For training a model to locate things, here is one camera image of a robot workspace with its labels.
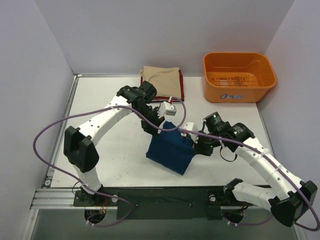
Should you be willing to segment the blue t shirt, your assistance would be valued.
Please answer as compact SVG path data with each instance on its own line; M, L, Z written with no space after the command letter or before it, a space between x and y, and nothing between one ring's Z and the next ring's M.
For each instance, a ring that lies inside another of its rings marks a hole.
M165 168L184 175L196 153L192 139L181 137L176 129L161 131L153 136L145 155Z

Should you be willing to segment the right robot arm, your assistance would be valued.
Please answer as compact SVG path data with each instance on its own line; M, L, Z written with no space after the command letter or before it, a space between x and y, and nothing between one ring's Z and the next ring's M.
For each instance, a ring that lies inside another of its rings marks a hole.
M245 160L269 185L269 188L263 188L235 178L223 188L223 199L227 204L245 202L264 208L287 227L296 224L307 211L311 211L317 223L320 221L313 208L318 191L314 182L304 181L287 170L243 123L230 125L217 112L207 116L203 123L209 130L208 134L194 127L190 131L196 144L229 149L236 157Z

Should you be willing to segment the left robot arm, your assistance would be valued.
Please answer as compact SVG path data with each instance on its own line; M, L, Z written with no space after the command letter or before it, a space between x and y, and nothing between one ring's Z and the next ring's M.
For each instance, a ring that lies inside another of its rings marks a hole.
M85 200L91 206L98 206L103 200L100 191L102 184L98 178L96 165L99 154L96 146L101 138L122 118L138 111L156 126L165 120L167 110L171 104L163 102L158 107L148 104L157 95L156 88L150 83L143 83L139 87L124 86L106 106L110 110L100 112L78 127L69 126L64 132L63 153L75 168L81 188L86 192Z

